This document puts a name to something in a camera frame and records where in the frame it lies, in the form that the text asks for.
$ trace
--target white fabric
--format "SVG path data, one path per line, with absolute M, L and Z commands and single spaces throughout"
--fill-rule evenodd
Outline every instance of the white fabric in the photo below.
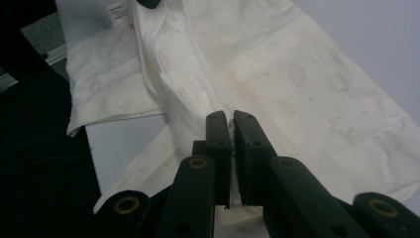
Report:
M 216 110 L 254 114 L 279 155 L 344 201 L 364 191 L 404 201 L 420 187 L 419 127 L 290 1 L 162 0 L 135 14 L 145 78 L 171 137 L 135 158 L 95 209 L 119 190 L 152 195 L 160 177 L 169 185 L 165 173 L 144 178 L 138 168 L 188 156 Z M 162 155 L 158 145 L 176 150 Z M 232 195 L 232 209 L 216 211 L 215 237 L 267 237 L 261 210 L 242 207 L 235 186 Z
M 68 52 L 72 109 L 67 134 L 81 126 L 161 113 L 146 88 L 134 32 L 111 28 Z

